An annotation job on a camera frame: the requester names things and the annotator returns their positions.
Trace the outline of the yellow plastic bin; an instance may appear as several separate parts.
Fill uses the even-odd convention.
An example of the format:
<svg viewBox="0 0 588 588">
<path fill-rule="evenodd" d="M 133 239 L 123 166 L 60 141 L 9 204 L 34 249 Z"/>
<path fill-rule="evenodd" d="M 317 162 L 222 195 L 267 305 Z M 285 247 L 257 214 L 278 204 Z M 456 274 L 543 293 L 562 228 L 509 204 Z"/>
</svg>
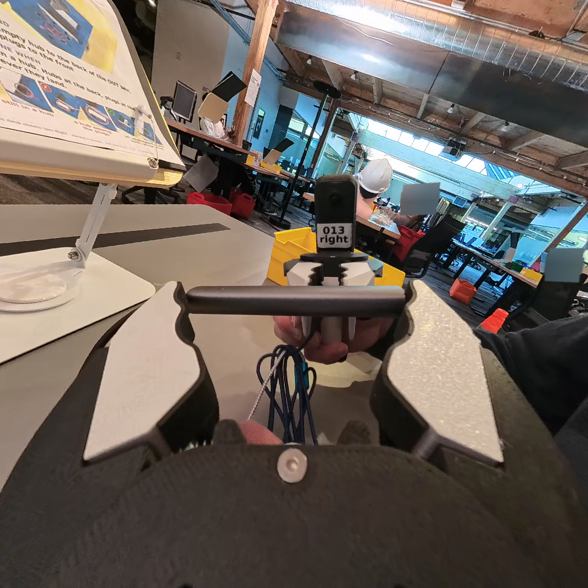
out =
<svg viewBox="0 0 588 588">
<path fill-rule="evenodd" d="M 283 273 L 284 263 L 299 259 L 302 254 L 315 252 L 316 237 L 310 227 L 276 232 L 267 279 L 281 286 L 286 286 L 287 278 Z M 405 277 L 404 271 L 384 263 L 383 275 L 375 278 L 375 285 L 401 287 Z"/>
</svg>

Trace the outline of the tan tilted board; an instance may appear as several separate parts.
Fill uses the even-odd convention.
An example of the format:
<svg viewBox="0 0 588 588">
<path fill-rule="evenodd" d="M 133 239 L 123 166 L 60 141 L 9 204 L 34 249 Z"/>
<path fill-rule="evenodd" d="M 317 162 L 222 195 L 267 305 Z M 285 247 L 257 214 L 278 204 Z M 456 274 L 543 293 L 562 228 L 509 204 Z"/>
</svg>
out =
<svg viewBox="0 0 588 588">
<path fill-rule="evenodd" d="M 208 92 L 198 109 L 199 119 L 208 119 L 212 123 L 220 122 L 228 110 L 229 103 L 213 92 Z"/>
</svg>

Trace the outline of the grey usb hub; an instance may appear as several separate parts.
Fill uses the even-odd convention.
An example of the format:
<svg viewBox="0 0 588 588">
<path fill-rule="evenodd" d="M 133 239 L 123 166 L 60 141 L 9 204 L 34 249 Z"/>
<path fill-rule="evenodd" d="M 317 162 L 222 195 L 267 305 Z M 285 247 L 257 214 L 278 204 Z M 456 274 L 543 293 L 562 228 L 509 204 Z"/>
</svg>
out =
<svg viewBox="0 0 588 588">
<path fill-rule="evenodd" d="M 383 318 L 406 304 L 399 286 L 198 286 L 187 294 L 192 314 Z"/>
</svg>

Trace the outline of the white hanging paper sheet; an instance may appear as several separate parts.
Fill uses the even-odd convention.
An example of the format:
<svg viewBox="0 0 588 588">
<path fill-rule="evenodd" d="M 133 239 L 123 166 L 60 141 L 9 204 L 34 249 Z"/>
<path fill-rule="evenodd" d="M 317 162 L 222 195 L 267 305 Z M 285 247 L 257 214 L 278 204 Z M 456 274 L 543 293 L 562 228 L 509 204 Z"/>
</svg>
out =
<svg viewBox="0 0 588 588">
<path fill-rule="evenodd" d="M 218 176 L 218 165 L 209 155 L 203 155 L 183 175 L 194 191 L 202 193 Z"/>
</svg>

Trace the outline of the wooden post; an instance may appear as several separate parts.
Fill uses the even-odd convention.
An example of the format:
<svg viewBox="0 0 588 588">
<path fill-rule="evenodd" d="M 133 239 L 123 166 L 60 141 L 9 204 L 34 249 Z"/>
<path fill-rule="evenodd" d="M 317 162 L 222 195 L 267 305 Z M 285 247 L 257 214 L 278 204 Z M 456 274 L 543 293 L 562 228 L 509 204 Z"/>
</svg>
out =
<svg viewBox="0 0 588 588">
<path fill-rule="evenodd" d="M 243 82 L 246 89 L 239 93 L 233 116 L 233 143 L 239 148 L 245 137 L 245 131 L 249 120 L 251 105 L 245 100 L 253 71 L 261 73 L 263 58 L 265 56 L 270 30 L 275 18 L 278 1 L 258 1 L 254 28 L 245 60 Z"/>
</svg>

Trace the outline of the white hard hat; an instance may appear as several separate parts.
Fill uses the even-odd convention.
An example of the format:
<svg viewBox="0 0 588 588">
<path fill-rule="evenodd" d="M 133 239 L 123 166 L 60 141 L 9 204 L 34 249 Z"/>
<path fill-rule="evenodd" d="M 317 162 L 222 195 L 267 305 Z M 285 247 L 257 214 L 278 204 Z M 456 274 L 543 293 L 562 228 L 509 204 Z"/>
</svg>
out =
<svg viewBox="0 0 588 588">
<path fill-rule="evenodd" d="M 388 159 L 382 158 L 368 163 L 359 172 L 357 180 L 362 192 L 380 195 L 388 190 L 392 178 L 392 166 Z"/>
</svg>

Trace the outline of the black tilted board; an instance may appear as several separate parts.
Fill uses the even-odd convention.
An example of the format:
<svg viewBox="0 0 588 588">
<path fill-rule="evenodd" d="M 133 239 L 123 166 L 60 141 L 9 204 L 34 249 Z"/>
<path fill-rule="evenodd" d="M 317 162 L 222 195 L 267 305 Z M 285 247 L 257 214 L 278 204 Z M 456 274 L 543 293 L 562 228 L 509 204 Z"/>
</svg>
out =
<svg viewBox="0 0 588 588">
<path fill-rule="evenodd" d="M 218 98 L 225 102 L 230 102 L 232 98 L 239 95 L 244 89 L 247 88 L 247 84 L 237 76 L 233 71 L 229 71 L 210 91 L 210 93 L 216 95 Z"/>
</svg>

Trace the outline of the person's right forearm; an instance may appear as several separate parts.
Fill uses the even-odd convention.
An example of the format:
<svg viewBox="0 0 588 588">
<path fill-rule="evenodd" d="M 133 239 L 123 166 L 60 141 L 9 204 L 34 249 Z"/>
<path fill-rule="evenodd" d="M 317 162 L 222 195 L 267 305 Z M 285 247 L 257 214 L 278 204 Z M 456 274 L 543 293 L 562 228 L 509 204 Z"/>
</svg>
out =
<svg viewBox="0 0 588 588">
<path fill-rule="evenodd" d="M 517 332 L 474 334 L 555 436 L 587 398 L 587 315 Z"/>
</svg>

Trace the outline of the pink mannequin head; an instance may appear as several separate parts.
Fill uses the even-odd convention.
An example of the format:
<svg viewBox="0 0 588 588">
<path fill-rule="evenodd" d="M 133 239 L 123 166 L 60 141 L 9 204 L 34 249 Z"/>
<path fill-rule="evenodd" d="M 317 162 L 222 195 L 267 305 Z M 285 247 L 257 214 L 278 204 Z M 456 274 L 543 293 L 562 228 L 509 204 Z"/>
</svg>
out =
<svg viewBox="0 0 588 588">
<path fill-rule="evenodd" d="M 361 187 L 356 199 L 356 218 L 369 220 L 373 212 L 374 202 L 382 194 L 382 192 L 371 192 Z"/>
</svg>

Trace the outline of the orange box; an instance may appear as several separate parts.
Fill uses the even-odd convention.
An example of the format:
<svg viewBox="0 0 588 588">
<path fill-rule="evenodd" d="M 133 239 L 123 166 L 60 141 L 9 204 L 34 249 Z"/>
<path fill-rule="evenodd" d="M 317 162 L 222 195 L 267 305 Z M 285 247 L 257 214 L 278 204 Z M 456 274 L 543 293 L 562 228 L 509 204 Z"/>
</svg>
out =
<svg viewBox="0 0 588 588">
<path fill-rule="evenodd" d="M 452 299 L 464 305 L 470 305 L 477 293 L 477 288 L 469 281 L 456 278 L 449 290 Z"/>
</svg>

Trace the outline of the person's right hand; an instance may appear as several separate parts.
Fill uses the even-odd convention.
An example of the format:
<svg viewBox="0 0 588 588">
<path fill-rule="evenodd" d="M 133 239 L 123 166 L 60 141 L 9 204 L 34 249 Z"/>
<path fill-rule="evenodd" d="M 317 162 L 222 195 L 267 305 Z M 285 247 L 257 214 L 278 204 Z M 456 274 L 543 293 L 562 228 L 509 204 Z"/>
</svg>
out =
<svg viewBox="0 0 588 588">
<path fill-rule="evenodd" d="M 381 360 L 393 343 L 392 318 L 358 319 L 352 340 L 343 339 L 332 344 L 326 344 L 320 333 L 306 342 L 300 317 L 275 316 L 273 320 L 275 335 L 283 343 L 302 348 L 307 360 L 320 364 L 343 362 L 349 353 L 360 352 Z"/>
</svg>

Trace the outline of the large grey air duct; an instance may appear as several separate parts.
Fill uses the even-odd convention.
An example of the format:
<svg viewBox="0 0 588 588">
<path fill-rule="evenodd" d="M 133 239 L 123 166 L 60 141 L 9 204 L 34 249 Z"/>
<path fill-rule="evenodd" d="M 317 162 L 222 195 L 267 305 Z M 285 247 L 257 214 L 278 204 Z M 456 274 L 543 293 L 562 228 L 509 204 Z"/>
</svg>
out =
<svg viewBox="0 0 588 588">
<path fill-rule="evenodd" d="M 587 147 L 587 50 L 416 1 L 286 1 L 277 42 Z"/>
</svg>

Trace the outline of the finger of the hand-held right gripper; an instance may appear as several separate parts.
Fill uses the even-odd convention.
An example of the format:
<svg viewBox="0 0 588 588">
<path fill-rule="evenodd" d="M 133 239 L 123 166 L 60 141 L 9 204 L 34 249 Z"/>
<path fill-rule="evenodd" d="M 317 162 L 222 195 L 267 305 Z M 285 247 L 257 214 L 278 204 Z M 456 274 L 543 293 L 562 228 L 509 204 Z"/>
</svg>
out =
<svg viewBox="0 0 588 588">
<path fill-rule="evenodd" d="M 284 263 L 284 276 L 287 286 L 320 286 L 324 278 L 323 264 L 292 259 Z"/>
<path fill-rule="evenodd" d="M 375 273 L 368 261 L 342 263 L 343 286 L 373 286 Z"/>
</svg>

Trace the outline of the orange traffic cone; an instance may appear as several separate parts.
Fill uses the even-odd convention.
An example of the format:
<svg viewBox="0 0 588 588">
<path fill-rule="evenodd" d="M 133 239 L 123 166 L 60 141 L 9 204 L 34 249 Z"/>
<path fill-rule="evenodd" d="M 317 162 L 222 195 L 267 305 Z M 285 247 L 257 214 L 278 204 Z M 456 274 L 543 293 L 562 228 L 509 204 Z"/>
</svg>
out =
<svg viewBox="0 0 588 588">
<path fill-rule="evenodd" d="M 479 327 L 489 333 L 497 334 L 509 317 L 509 312 L 498 308 L 481 322 Z"/>
</svg>

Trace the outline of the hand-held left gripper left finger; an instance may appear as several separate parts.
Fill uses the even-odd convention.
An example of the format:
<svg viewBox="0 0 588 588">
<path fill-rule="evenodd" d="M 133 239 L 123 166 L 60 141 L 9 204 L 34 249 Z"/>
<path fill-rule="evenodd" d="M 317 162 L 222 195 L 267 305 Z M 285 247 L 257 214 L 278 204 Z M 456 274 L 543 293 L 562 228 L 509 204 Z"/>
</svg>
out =
<svg viewBox="0 0 588 588">
<path fill-rule="evenodd" d="M 210 445 L 219 422 L 212 379 L 180 282 L 168 282 L 107 343 L 84 449 L 97 462 L 138 445 L 157 458 Z"/>
</svg>

